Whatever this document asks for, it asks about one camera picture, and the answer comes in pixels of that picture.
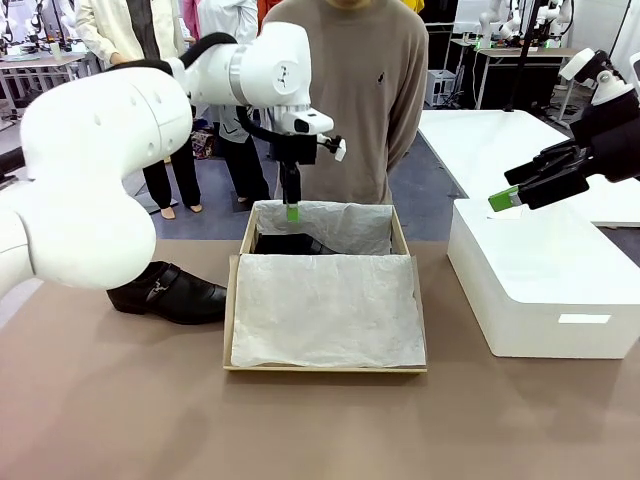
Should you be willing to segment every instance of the black pants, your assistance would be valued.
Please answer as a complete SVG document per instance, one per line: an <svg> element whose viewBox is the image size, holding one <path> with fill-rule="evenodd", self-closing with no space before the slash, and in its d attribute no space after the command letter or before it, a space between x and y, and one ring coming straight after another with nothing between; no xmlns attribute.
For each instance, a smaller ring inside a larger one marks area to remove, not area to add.
<svg viewBox="0 0 640 480"><path fill-rule="evenodd" d="M231 142L222 137L217 140L238 197L252 201L269 200L269 184L264 179L253 138L249 136L244 143Z"/></svg>
<svg viewBox="0 0 640 480"><path fill-rule="evenodd" d="M182 203L187 207L199 205L200 187L196 177L191 137L176 153L171 155L171 165L173 165L173 173L176 176ZM143 168L142 172L153 201L160 208L168 208L171 205L171 184L164 161Z"/></svg>

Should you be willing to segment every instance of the person's hand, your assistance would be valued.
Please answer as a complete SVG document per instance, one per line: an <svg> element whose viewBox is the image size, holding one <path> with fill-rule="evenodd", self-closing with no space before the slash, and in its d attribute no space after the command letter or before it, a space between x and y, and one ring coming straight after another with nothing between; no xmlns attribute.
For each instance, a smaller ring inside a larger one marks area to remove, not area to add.
<svg viewBox="0 0 640 480"><path fill-rule="evenodd" d="M124 58L122 55L120 55L118 52L115 52L111 55L111 58L109 59L109 63L111 65L119 65L121 63L126 63L127 59Z"/></svg>

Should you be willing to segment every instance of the white coat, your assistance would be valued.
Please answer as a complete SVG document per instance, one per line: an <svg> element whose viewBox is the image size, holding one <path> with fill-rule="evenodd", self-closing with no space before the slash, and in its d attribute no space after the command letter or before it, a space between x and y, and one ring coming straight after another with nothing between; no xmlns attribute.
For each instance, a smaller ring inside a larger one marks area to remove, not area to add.
<svg viewBox="0 0 640 480"><path fill-rule="evenodd" d="M256 0L191 0L197 5L200 35L222 32L238 43L249 43L258 36ZM236 107L211 106L204 115L209 123L220 123L220 136L230 142L244 143L249 134L242 129Z"/></svg>
<svg viewBox="0 0 640 480"><path fill-rule="evenodd" d="M184 53L177 0L153 0L151 12L160 57ZM76 30L87 48L107 63L116 52L126 60L144 58L127 0L76 0Z"/></svg>

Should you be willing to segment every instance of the beige sweater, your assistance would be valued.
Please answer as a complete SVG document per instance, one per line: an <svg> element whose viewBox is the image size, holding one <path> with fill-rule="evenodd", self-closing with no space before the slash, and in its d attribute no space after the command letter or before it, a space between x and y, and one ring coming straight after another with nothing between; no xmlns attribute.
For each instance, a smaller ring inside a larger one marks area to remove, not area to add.
<svg viewBox="0 0 640 480"><path fill-rule="evenodd" d="M391 203L387 174L415 139L427 75L427 32L400 0L340 10L326 0L284 0L265 21L303 26L311 44L314 108L347 141L342 163L318 149L301 167L302 197Z"/></svg>

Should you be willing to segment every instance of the brown table surface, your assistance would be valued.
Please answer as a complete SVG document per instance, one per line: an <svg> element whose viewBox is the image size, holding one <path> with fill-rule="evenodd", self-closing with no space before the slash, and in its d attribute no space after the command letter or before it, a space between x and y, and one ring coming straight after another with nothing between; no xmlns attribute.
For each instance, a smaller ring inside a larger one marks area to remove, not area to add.
<svg viewBox="0 0 640 480"><path fill-rule="evenodd" d="M158 258L226 285L232 241ZM413 243L430 372L224 372L222 325L44 285L0 331L2 480L640 478L640 349L499 359L441 243Z"/></svg>

